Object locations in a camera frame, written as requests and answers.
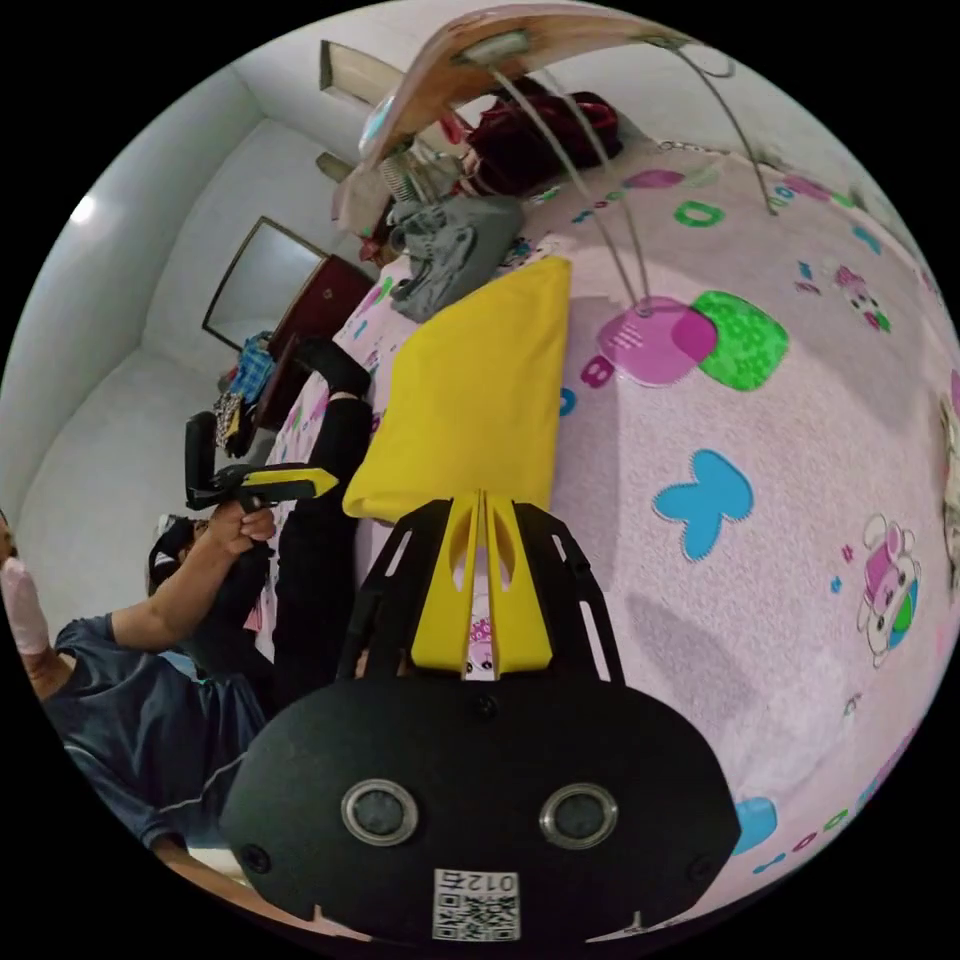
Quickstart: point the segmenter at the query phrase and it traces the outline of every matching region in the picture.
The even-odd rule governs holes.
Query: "clothing pile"
[[[269,341],[267,330],[244,343],[232,376],[213,405],[217,446],[231,457],[242,456],[249,445],[257,402],[277,365],[267,351]]]
[[[447,197],[396,204],[390,245],[410,257],[411,277],[393,287],[394,309],[424,323],[491,280],[523,226],[513,197]]]

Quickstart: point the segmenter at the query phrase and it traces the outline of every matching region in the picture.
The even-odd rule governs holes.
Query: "green square print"
[[[708,290],[691,307],[717,328],[717,345],[700,369],[733,390],[762,387],[787,352],[787,331],[759,307],[732,293]]]

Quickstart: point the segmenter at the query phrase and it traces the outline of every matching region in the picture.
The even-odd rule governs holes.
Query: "pink bedsheet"
[[[613,182],[587,177],[592,204],[569,185],[531,202],[504,269],[573,263],[551,509],[604,590],[627,682],[696,724],[744,810],[775,811],[694,916],[822,849],[929,706],[960,626],[938,416],[960,345],[921,265],[842,197],[768,170],[772,217],[738,157],[634,149],[615,165]],[[648,319],[594,223],[639,296],[622,203],[644,243]],[[415,329],[387,289],[406,271],[387,268],[338,335],[375,371],[380,416]],[[274,462],[305,458],[325,400],[314,377]],[[361,525],[358,579],[386,535]],[[476,677],[489,676],[484,594]],[[266,645],[272,585],[262,613]]]

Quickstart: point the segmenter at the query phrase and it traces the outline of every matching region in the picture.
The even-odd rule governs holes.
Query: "qr code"
[[[515,873],[434,871],[434,940],[484,943],[520,939]]]

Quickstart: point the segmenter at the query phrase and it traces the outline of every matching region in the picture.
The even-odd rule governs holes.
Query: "black pants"
[[[356,592],[357,521],[343,512],[343,495],[366,456],[372,420],[362,400],[331,401],[308,462],[339,482],[301,500],[280,534],[273,666],[244,654],[233,671],[253,685],[268,719],[336,677]]]

